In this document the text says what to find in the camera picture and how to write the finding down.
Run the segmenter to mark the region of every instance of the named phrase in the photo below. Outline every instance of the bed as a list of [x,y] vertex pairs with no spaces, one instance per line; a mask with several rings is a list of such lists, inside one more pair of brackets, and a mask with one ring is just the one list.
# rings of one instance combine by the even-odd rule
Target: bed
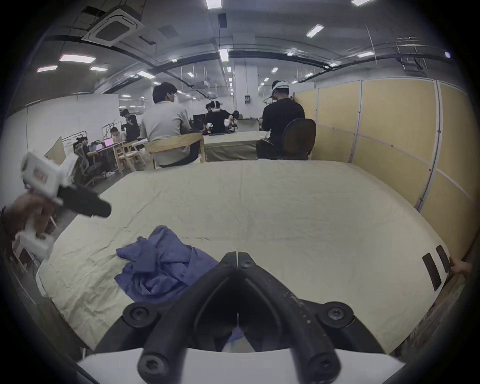
[[256,142],[268,132],[247,131],[224,135],[205,136],[207,161],[256,160]]
[[423,255],[432,255],[442,284],[446,278],[439,236],[398,193],[353,164],[192,164],[129,174],[102,198],[111,216],[77,216],[39,273],[90,348],[132,302],[114,280],[125,264],[116,249],[158,225],[217,260],[248,252],[301,299],[350,305],[387,353],[440,292]]

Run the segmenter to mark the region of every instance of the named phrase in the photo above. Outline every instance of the office chair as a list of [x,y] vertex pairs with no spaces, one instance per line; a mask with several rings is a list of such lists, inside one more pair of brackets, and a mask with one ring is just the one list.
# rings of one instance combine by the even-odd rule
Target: office chair
[[317,126],[312,119],[291,121],[282,135],[283,154],[272,160],[308,160],[315,145]]
[[102,166],[102,163],[98,162],[90,165],[81,143],[75,146],[75,153],[79,156],[78,170],[81,173],[80,184],[87,187],[90,183],[93,184],[98,179],[104,179],[104,177],[99,174],[95,175],[95,173],[98,173],[96,171]]

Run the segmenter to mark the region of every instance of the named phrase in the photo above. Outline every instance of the screw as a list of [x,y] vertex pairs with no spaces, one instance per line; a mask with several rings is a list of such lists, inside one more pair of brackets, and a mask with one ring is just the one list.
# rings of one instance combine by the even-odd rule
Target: screw
[[328,317],[332,320],[342,320],[345,317],[343,309],[338,307],[330,308],[327,312]]

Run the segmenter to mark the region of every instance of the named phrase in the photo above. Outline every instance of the white wall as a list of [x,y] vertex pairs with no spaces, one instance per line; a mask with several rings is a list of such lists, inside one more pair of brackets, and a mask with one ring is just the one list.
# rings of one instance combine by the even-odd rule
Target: white wall
[[24,192],[20,163],[27,150],[44,155],[60,136],[87,131],[102,139],[102,126],[120,121],[118,95],[77,95],[32,105],[9,116],[0,137],[0,205]]

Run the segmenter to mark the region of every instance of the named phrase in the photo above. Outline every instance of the blue cloth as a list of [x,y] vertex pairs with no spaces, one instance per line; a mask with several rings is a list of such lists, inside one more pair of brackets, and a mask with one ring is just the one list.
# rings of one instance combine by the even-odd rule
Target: blue cloth
[[118,257],[129,260],[115,277],[133,301],[159,304],[177,299],[200,276],[218,262],[205,252],[183,244],[165,226],[155,228],[148,239],[117,249]]

